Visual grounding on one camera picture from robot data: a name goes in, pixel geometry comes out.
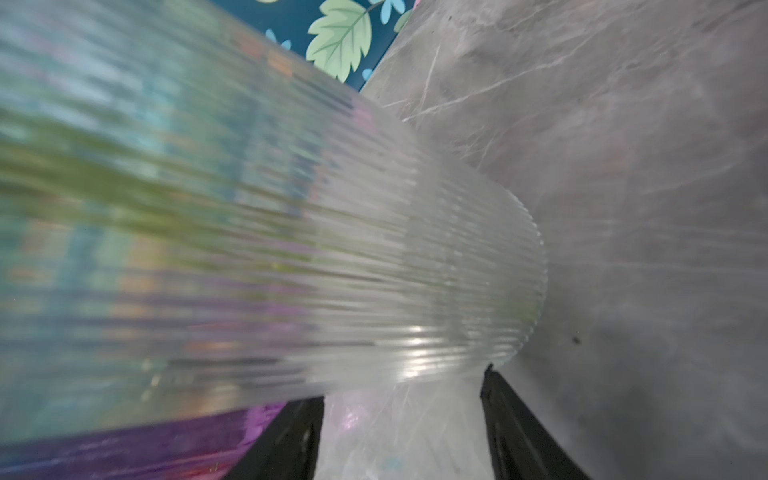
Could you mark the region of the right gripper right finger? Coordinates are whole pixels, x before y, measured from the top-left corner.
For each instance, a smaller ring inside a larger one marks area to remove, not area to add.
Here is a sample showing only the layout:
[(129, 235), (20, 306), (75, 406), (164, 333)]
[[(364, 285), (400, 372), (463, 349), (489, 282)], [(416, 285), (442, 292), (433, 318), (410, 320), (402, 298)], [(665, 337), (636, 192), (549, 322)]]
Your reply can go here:
[(496, 480), (589, 479), (492, 365), (480, 399)]

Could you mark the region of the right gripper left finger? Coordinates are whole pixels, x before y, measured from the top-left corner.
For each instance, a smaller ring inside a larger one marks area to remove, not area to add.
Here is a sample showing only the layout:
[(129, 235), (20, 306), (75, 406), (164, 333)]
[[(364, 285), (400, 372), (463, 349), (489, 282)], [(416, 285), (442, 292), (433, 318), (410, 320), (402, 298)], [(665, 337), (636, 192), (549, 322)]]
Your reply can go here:
[(323, 397), (287, 403), (223, 480), (312, 480), (324, 407)]

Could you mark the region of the purple glass vase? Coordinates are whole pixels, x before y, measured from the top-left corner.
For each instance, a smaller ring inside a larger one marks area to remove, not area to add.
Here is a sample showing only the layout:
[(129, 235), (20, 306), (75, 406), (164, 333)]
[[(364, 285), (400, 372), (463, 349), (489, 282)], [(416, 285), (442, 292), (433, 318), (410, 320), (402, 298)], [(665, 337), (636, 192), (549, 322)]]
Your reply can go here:
[(221, 479), (282, 403), (1, 447), (3, 479)]

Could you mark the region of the clear ribbed glass vase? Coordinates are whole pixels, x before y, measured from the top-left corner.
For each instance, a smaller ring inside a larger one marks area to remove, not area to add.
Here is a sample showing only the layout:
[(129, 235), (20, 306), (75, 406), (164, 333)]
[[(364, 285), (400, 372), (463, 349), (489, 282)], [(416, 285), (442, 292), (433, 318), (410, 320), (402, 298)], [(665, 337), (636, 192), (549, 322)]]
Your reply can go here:
[(207, 1), (1, 5), (1, 440), (505, 362), (504, 187)]

